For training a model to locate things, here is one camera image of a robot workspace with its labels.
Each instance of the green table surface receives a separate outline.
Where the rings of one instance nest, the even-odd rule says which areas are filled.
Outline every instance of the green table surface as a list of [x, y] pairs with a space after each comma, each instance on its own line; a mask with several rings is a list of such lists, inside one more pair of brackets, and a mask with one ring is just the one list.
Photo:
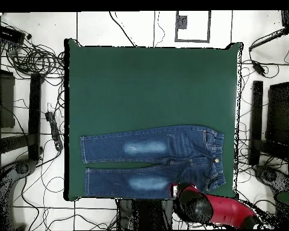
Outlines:
[[69, 200], [84, 196], [86, 167], [149, 165], [83, 164], [80, 136], [172, 125], [202, 125], [224, 133], [226, 184], [211, 194], [234, 197], [241, 49], [241, 43], [228, 49], [80, 47], [69, 40]]

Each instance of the black equipment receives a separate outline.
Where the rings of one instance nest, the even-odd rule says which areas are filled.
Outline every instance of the black equipment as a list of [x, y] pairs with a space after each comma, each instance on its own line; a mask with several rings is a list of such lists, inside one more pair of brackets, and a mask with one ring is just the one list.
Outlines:
[[[19, 179], [27, 177], [34, 172], [42, 153], [42, 148], [40, 147], [40, 104], [43, 80], [39, 73], [31, 75], [28, 134], [0, 139], [0, 154], [28, 146], [29, 156], [27, 160], [12, 162], [0, 168], [0, 230], [17, 229], [13, 224], [11, 211], [13, 188]], [[8, 109], [1, 102], [1, 97], [0, 109]]]

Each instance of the blue denim jeans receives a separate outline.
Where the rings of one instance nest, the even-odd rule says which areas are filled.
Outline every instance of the blue denim jeans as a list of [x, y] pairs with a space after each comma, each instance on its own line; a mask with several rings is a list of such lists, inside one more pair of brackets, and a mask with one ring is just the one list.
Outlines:
[[171, 199], [172, 184], [188, 182], [207, 192], [225, 183], [224, 135], [203, 126], [167, 126], [81, 137], [83, 163], [150, 162], [152, 167], [85, 169], [85, 195]]

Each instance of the jeans waistband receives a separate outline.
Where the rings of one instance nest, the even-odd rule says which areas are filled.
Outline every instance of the jeans waistband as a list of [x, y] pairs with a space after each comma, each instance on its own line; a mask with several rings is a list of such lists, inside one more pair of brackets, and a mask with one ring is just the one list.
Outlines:
[[224, 142], [224, 134], [215, 131], [215, 150], [213, 150], [214, 157], [214, 171], [213, 174], [215, 180], [217, 181], [217, 186], [213, 188], [217, 188], [220, 185], [226, 183], [225, 175], [223, 172], [223, 142]]

